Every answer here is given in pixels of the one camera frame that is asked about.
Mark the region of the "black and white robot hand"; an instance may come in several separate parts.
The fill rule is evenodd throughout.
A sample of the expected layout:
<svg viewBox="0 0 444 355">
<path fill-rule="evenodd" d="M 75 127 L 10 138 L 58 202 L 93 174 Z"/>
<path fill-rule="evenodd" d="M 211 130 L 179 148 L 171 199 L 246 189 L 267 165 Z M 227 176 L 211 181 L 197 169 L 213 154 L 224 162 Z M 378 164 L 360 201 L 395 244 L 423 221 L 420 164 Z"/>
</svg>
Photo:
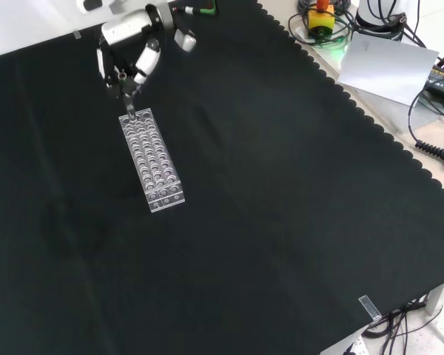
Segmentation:
<svg viewBox="0 0 444 355">
<path fill-rule="evenodd" d="M 101 26 L 97 48 L 98 69 L 111 92 L 116 96 L 133 97 L 157 67 L 161 46 L 155 37 L 159 33 L 174 33 L 175 43 L 189 53 L 195 47 L 195 34 L 181 22 L 177 11 L 169 4 L 148 4 Z M 119 58 L 117 49 L 142 40 L 144 48 L 134 63 Z"/>
</svg>

